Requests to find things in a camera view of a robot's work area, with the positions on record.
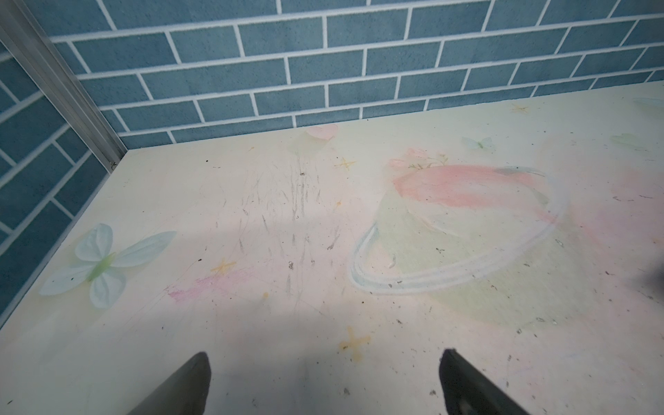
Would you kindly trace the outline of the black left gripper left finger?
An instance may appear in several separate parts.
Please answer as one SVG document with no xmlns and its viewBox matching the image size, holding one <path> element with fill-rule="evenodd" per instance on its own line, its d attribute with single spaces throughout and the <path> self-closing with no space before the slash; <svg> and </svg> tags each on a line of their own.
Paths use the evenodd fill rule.
<svg viewBox="0 0 664 415">
<path fill-rule="evenodd" d="M 211 377 L 209 357 L 199 352 L 129 414 L 204 414 Z"/>
</svg>

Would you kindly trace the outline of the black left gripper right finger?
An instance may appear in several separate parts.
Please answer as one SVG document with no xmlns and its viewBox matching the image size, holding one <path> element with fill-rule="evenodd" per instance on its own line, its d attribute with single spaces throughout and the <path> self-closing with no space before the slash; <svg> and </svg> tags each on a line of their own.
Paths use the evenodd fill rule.
<svg viewBox="0 0 664 415">
<path fill-rule="evenodd" d="M 439 379 L 448 414 L 528 415 L 456 349 L 444 351 L 439 364 Z"/>
</svg>

